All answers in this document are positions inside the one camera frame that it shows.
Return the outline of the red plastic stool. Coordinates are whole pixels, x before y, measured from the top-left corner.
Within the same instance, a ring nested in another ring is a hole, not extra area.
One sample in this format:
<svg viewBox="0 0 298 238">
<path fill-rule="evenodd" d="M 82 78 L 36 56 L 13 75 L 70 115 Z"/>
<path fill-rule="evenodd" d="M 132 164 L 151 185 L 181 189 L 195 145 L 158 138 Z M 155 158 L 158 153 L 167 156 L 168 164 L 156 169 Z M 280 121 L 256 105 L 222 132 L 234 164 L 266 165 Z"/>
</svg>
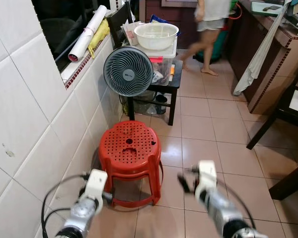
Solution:
<svg viewBox="0 0 298 238">
<path fill-rule="evenodd" d="M 162 149 L 153 129 L 136 120 L 119 122 L 104 132 L 97 152 L 101 169 L 107 173 L 104 192 L 114 193 L 113 184 L 116 180 L 149 180 L 149 197 L 136 201 L 113 198 L 113 206 L 140 208 L 159 202 L 162 197 Z"/>
</svg>

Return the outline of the black side table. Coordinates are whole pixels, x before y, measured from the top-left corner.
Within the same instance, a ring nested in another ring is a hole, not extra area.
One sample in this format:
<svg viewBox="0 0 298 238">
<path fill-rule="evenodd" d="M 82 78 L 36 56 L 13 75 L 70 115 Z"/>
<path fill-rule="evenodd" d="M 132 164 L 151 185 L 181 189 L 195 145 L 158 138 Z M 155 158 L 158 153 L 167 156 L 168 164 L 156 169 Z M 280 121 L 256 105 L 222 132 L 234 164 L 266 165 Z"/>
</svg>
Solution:
<svg viewBox="0 0 298 238">
<path fill-rule="evenodd" d="M 181 75 L 183 69 L 183 61 L 176 60 L 173 68 L 174 68 L 174 75 L 171 77 L 172 81 L 169 81 L 168 85 L 155 85 L 152 84 L 149 86 L 148 91 L 154 92 L 154 96 L 149 99 L 145 100 L 144 98 L 139 97 L 120 97 L 120 102 L 123 105 L 123 114 L 129 116 L 130 120 L 135 120 L 135 102 L 142 102 L 143 104 L 151 104 L 157 105 L 160 108 L 170 108 L 169 116 L 168 116 L 168 125 L 174 124 L 174 116 L 175 116 L 175 108 L 177 105 L 177 97 L 178 97 L 178 89 L 181 86 Z M 167 93 L 170 94 L 171 97 L 167 101 L 160 101 L 155 99 L 158 93 Z"/>
</svg>

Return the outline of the dark wood table leg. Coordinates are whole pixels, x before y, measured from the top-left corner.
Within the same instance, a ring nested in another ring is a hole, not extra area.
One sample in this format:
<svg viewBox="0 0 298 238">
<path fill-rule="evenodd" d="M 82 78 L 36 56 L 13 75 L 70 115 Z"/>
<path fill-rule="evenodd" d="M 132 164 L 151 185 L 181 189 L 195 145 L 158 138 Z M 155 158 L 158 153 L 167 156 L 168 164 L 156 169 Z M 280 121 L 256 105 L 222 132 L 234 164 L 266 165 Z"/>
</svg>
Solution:
<svg viewBox="0 0 298 238">
<path fill-rule="evenodd" d="M 298 190 L 298 168 L 269 189 L 273 200 L 284 200 Z"/>
</svg>

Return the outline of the dark chair with pale seat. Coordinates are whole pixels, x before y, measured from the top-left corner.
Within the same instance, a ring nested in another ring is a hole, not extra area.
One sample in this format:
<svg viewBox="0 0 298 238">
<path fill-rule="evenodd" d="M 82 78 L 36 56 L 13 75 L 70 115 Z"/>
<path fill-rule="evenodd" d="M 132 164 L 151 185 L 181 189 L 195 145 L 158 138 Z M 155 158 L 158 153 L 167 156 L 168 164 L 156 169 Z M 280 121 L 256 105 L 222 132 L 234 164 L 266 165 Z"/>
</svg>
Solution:
<svg viewBox="0 0 298 238">
<path fill-rule="evenodd" d="M 278 104 L 276 104 L 273 113 L 267 118 L 263 123 L 262 127 L 258 129 L 257 133 L 249 143 L 246 148 L 251 150 L 258 143 L 258 141 L 264 136 L 268 129 L 274 124 L 278 119 L 286 121 L 292 125 L 298 127 L 298 75 L 295 77 L 294 81 L 288 86 L 281 97 L 279 98 Z"/>
</svg>

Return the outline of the clear plastic storage box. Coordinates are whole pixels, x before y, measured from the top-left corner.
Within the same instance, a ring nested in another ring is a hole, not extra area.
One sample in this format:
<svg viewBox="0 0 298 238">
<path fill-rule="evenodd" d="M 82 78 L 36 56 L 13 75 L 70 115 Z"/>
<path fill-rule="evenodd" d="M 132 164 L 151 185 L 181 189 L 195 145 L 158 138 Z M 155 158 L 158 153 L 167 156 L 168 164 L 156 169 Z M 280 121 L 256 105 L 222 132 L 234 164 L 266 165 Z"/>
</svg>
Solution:
<svg viewBox="0 0 298 238">
<path fill-rule="evenodd" d="M 177 44 L 178 37 L 174 38 L 169 48 L 163 50 L 151 50 L 143 48 L 141 45 L 136 46 L 149 57 L 152 63 L 154 72 L 152 85 L 168 85 L 172 81 L 175 67 L 173 61 L 176 57 Z"/>
</svg>

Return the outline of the grey round fan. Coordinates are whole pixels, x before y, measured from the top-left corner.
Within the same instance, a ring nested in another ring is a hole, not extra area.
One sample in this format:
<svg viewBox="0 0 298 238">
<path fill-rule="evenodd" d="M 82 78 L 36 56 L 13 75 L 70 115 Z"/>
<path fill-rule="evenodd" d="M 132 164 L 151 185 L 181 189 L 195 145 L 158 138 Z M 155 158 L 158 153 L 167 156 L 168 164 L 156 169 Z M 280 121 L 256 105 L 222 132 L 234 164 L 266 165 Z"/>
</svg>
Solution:
<svg viewBox="0 0 298 238">
<path fill-rule="evenodd" d="M 104 81 L 122 97 L 135 97 L 145 92 L 154 77 L 147 55 L 133 46 L 122 46 L 108 55 L 103 66 Z"/>
</svg>

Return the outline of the dark wood cabinet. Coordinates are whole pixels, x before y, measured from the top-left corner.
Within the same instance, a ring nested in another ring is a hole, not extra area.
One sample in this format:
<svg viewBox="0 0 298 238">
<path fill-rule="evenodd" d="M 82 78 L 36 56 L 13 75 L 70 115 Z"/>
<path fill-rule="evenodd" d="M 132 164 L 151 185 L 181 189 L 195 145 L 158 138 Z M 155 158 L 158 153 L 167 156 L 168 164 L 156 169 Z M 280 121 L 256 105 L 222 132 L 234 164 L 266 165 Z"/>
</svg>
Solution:
<svg viewBox="0 0 298 238">
<path fill-rule="evenodd" d="M 231 29 L 224 53 L 234 72 L 236 84 L 256 54 L 266 34 L 272 30 L 273 16 L 252 12 L 252 2 L 266 0 L 238 0 L 240 18 L 230 21 Z M 262 68 L 253 83 L 241 96 L 247 101 L 251 114 L 270 114 L 283 91 L 298 74 L 298 29 L 283 20 L 272 39 Z"/>
</svg>

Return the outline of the teal plastic bin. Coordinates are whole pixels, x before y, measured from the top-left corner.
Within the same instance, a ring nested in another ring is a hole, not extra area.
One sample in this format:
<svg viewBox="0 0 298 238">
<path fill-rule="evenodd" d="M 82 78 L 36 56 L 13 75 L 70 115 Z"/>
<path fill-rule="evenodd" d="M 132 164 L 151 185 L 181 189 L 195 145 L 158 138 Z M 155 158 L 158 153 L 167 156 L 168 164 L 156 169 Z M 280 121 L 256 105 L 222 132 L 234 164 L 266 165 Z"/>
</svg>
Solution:
<svg viewBox="0 0 298 238">
<path fill-rule="evenodd" d="M 215 63 L 221 58 L 224 49 L 224 44 L 226 42 L 226 37 L 230 32 L 230 28 L 231 20 L 226 20 L 224 27 L 222 27 L 222 29 L 220 30 L 219 36 L 217 36 L 217 39 L 214 43 L 214 50 L 213 54 L 211 55 L 211 63 Z"/>
</svg>

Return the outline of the white hanging cloth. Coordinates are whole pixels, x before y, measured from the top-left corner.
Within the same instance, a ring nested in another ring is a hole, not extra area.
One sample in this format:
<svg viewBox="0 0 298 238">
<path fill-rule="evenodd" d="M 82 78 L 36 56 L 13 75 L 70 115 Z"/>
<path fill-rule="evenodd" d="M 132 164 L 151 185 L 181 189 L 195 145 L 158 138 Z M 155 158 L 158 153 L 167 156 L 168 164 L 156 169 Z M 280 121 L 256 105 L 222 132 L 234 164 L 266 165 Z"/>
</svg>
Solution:
<svg viewBox="0 0 298 238">
<path fill-rule="evenodd" d="M 269 51 L 270 44 L 273 41 L 279 24 L 282 22 L 284 18 L 284 14 L 288 6 L 290 5 L 290 2 L 292 2 L 292 0 L 284 0 L 284 5 L 282 7 L 281 13 L 278 14 L 276 19 L 272 23 L 267 35 L 263 39 L 256 54 L 254 54 L 253 59 L 247 66 L 245 73 L 243 73 L 242 77 L 240 78 L 240 81 L 237 83 L 232 93 L 234 96 L 238 97 L 239 95 L 241 95 L 242 91 L 248 88 L 253 83 L 254 79 L 258 77 L 259 72 L 262 68 L 263 61 L 267 55 L 267 52 Z"/>
</svg>

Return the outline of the white plastic basin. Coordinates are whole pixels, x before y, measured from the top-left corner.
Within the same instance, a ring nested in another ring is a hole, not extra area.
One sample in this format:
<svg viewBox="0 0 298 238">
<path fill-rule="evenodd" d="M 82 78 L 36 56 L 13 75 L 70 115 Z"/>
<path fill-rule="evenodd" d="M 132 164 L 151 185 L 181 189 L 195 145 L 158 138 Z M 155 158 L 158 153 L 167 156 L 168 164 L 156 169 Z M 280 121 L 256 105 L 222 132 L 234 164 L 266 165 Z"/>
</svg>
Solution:
<svg viewBox="0 0 298 238">
<path fill-rule="evenodd" d="M 165 50 L 174 45 L 179 29 L 170 23 L 142 23 L 138 25 L 133 33 L 137 41 L 145 49 Z"/>
</svg>

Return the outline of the yellow cloth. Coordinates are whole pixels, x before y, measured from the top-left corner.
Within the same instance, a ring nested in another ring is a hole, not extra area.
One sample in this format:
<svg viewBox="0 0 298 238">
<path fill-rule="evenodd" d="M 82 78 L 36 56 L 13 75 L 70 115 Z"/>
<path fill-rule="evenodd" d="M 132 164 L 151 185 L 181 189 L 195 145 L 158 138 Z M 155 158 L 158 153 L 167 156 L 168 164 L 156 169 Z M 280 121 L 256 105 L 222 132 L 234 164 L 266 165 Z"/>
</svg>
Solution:
<svg viewBox="0 0 298 238">
<path fill-rule="evenodd" d="M 99 43 L 104 40 L 104 38 L 110 33 L 110 27 L 108 21 L 105 19 L 101 22 L 96 32 L 94 33 L 90 43 L 87 46 L 90 56 L 94 56 L 94 52 L 97 49 Z"/>
</svg>

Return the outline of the white paper roll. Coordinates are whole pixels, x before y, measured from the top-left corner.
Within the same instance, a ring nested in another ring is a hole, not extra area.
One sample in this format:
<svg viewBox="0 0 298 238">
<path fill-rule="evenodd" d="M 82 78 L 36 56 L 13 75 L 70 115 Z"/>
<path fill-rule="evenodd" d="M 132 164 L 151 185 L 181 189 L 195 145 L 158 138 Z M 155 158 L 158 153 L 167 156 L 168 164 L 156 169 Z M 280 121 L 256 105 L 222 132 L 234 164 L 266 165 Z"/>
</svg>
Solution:
<svg viewBox="0 0 298 238">
<path fill-rule="evenodd" d="M 95 11 L 94 16 L 89 21 L 87 26 L 83 28 L 83 32 L 77 39 L 77 42 L 74 44 L 74 47 L 68 54 L 68 59 L 72 62 L 79 61 L 87 52 L 87 46 L 89 45 L 92 38 L 94 38 L 94 34 L 97 31 L 101 22 L 103 22 L 103 18 L 108 12 L 108 8 L 106 6 L 100 5 L 98 9 Z"/>
</svg>

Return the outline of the person in grey shorts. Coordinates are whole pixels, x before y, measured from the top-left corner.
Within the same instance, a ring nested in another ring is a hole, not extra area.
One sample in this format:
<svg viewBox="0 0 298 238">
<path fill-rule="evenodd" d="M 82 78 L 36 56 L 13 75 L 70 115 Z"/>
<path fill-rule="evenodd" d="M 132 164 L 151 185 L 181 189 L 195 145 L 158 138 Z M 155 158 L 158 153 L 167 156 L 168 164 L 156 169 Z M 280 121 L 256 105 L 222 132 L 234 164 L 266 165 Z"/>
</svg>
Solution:
<svg viewBox="0 0 298 238">
<path fill-rule="evenodd" d="M 186 60 L 202 51 L 204 65 L 201 72 L 217 76 L 218 73 L 210 68 L 211 55 L 215 41 L 229 16 L 231 0 L 197 0 L 197 2 L 194 20 L 197 23 L 197 32 L 200 37 L 198 41 L 190 45 L 180 59 L 183 61 L 183 68 L 187 69 Z"/>
</svg>

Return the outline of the pale green tray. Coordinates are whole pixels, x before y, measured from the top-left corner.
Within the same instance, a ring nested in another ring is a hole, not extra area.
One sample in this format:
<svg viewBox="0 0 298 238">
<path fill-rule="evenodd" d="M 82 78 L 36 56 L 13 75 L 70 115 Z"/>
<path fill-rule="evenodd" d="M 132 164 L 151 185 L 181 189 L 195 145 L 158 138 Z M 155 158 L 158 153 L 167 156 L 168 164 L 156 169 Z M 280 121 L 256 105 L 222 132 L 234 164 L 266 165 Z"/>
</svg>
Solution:
<svg viewBox="0 0 298 238">
<path fill-rule="evenodd" d="M 266 3 L 266 2 L 251 2 L 251 12 L 254 14 L 262 14 L 266 16 L 276 16 L 283 10 L 282 5 Z"/>
</svg>

